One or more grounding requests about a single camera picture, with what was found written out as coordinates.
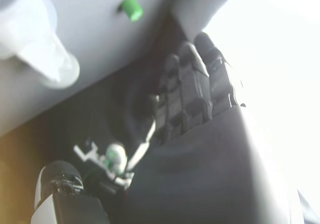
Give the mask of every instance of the white cylinder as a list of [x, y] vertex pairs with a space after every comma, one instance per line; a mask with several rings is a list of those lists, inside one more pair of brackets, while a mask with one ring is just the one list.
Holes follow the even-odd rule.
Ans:
[[0, 6], [0, 44], [42, 74], [52, 88], [68, 87], [79, 76], [78, 61], [55, 34], [43, 0]]

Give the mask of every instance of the green cylinder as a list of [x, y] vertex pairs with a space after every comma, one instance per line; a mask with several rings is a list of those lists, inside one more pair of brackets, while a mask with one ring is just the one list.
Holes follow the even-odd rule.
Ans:
[[124, 0], [121, 8], [132, 22], [138, 21], [144, 14], [144, 10], [136, 0]]

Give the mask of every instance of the white bottle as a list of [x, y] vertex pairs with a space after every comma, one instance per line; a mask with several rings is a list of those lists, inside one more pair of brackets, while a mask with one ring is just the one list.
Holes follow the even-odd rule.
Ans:
[[44, 0], [0, 0], [0, 51], [14, 53], [51, 88], [75, 83], [80, 68], [57, 37]]

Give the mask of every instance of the overexposed light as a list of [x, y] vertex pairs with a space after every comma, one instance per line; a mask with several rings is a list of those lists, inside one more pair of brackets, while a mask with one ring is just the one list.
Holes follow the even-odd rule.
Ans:
[[204, 29], [242, 76], [248, 108], [320, 214], [320, 0], [229, 0]]

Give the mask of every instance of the robotic hand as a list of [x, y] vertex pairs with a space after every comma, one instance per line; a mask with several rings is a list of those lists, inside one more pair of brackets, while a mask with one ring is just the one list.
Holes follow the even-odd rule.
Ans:
[[109, 223], [99, 199], [86, 194], [79, 172], [64, 161], [41, 170], [34, 209], [31, 224]]

